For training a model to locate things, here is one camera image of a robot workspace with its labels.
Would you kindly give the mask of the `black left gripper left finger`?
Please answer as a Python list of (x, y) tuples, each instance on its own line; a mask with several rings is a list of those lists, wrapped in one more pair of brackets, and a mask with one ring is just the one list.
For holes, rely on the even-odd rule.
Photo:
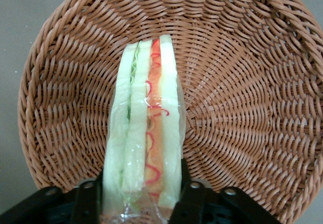
[(71, 191), (49, 186), (1, 214), (1, 223), (100, 223), (102, 175)]

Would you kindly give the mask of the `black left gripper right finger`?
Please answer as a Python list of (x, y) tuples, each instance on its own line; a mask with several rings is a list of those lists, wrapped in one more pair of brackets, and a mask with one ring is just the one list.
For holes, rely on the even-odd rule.
[(191, 178), (185, 159), (181, 168), (181, 195), (168, 223), (279, 223), (241, 189), (225, 187), (216, 192)]

